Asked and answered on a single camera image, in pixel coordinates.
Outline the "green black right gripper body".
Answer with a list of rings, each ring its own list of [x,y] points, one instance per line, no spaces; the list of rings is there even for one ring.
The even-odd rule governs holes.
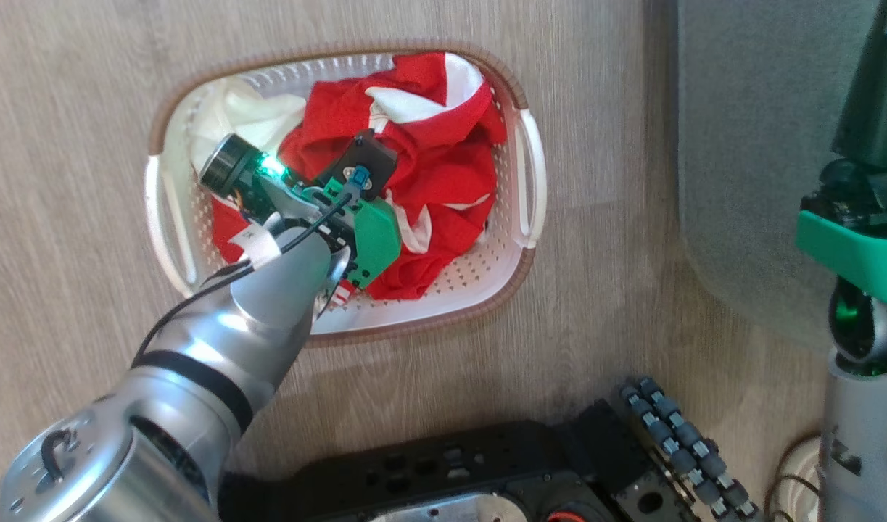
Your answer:
[[[842,369],[887,373],[887,171],[829,162],[801,199],[796,244],[836,277],[828,325]]]

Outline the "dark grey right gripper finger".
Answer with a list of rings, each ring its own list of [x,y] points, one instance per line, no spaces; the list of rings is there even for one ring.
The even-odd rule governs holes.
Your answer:
[[[887,1],[875,9],[832,149],[852,162],[887,171]]]

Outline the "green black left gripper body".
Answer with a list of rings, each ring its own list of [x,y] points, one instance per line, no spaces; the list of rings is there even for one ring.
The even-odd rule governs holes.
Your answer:
[[[231,133],[207,158],[199,182],[274,238],[287,229],[314,229],[340,255],[342,278],[364,289],[400,256],[397,218],[380,195],[396,167],[393,149],[373,133],[357,133],[320,175],[305,181]]]

